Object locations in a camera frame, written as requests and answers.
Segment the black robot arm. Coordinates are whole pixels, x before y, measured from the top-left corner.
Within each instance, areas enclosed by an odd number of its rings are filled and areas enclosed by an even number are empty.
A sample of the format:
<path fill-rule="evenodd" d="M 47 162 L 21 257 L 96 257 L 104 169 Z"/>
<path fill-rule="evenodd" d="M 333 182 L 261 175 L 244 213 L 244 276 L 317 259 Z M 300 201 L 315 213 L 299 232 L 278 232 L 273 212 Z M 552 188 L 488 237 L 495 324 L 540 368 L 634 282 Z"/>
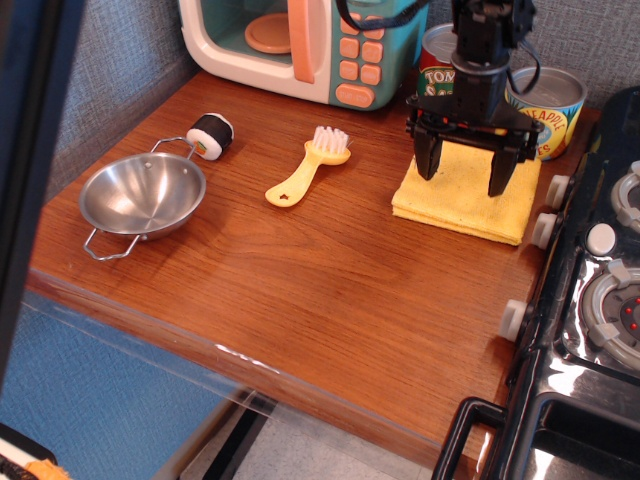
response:
<path fill-rule="evenodd" d="M 506 189 L 518 164 L 536 157 L 541 122 L 519 112 L 506 99 L 513 84 L 511 53 L 532 30 L 536 13 L 531 1 L 454 1 L 451 55 L 452 93 L 413 95 L 407 131 L 413 138 L 420 176 L 432 179 L 446 142 L 493 153 L 488 195 Z"/>

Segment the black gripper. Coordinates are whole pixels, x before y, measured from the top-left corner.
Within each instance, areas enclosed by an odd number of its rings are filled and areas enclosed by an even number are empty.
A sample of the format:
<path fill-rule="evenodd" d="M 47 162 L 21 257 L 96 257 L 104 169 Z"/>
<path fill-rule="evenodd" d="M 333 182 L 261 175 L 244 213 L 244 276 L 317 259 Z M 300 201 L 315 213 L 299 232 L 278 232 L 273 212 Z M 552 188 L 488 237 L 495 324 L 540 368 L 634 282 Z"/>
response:
<path fill-rule="evenodd" d="M 536 157 L 542 124 L 520 113 L 505 98 L 509 59 L 475 63 L 454 57 L 453 92 L 446 96 L 414 94 L 407 131 L 414 140 L 418 173 L 431 180 L 440 164 L 443 141 L 495 151 L 488 195 L 504 193 L 518 161 Z"/>

